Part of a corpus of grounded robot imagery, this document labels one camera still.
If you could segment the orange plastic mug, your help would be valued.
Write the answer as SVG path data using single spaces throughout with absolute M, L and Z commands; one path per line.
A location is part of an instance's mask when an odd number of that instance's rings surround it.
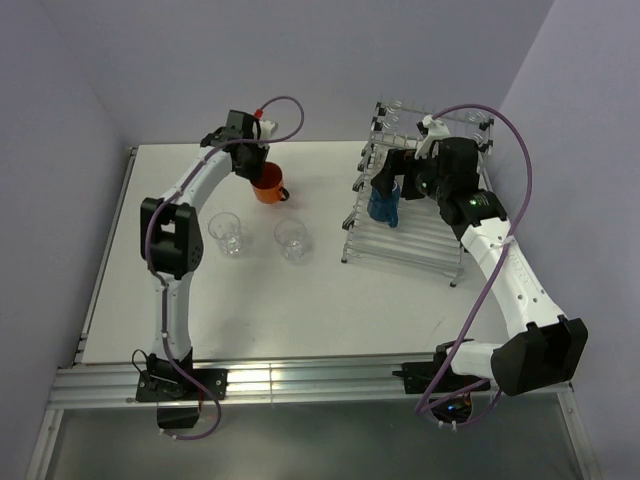
M 263 204 L 277 204 L 290 198 L 290 193 L 284 186 L 283 172 L 272 162 L 264 164 L 261 178 L 252 181 L 251 186 L 256 199 Z

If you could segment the dark blue cup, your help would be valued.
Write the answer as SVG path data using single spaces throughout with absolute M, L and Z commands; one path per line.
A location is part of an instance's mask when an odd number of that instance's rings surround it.
M 376 188 L 372 188 L 367 204 L 369 217 L 374 221 L 387 224 L 390 228 L 396 228 L 399 223 L 400 193 L 401 189 L 397 181 L 393 182 L 391 196 L 388 198 L 384 198 Z

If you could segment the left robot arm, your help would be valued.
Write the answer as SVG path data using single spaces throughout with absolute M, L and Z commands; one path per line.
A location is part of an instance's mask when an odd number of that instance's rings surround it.
M 202 139 L 174 186 L 140 206 L 141 256 L 156 292 L 156 332 L 146 369 L 172 399 L 187 397 L 195 386 L 188 310 L 191 281 L 204 255 L 199 212 L 227 176 L 254 181 L 262 175 L 277 131 L 262 116 L 262 109 L 231 110 L 226 124 Z

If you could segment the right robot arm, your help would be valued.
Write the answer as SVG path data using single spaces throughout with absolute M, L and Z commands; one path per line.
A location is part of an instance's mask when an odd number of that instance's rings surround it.
M 571 380 L 584 351 L 588 330 L 570 319 L 548 296 L 513 237 L 513 223 L 498 197 L 480 185 L 475 141 L 449 137 L 434 141 L 427 155 L 393 148 L 371 181 L 380 198 L 428 197 L 442 220 L 485 275 L 508 339 L 490 344 L 464 338 L 437 347 L 432 389 L 451 392 L 465 380 L 496 382 L 508 396 Z

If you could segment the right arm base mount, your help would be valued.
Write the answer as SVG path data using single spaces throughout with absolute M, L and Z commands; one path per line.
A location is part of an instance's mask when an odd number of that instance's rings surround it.
M 429 386 L 441 364 L 446 359 L 447 349 L 452 347 L 454 342 L 447 342 L 439 345 L 430 361 L 405 362 L 399 370 L 392 374 L 403 381 L 406 394 L 423 394 Z M 480 378 L 473 375 L 457 375 L 451 368 L 448 368 L 440 382 L 434 389 L 437 394 L 448 394 L 463 389 L 479 382 Z M 457 395 L 450 400 L 443 402 L 433 410 L 434 417 L 438 421 L 452 424 L 453 422 L 466 422 L 470 419 L 473 411 L 471 391 Z

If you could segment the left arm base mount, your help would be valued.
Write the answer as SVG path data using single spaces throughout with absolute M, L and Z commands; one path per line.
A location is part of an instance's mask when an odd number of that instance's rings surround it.
M 156 421 L 162 433 L 179 435 L 193 428 L 203 410 L 205 401 L 224 400 L 228 385 L 227 369 L 195 369 L 193 354 L 178 366 L 196 383 L 185 378 L 169 361 L 136 349 L 131 363 L 139 374 L 135 400 L 138 403 L 154 403 Z

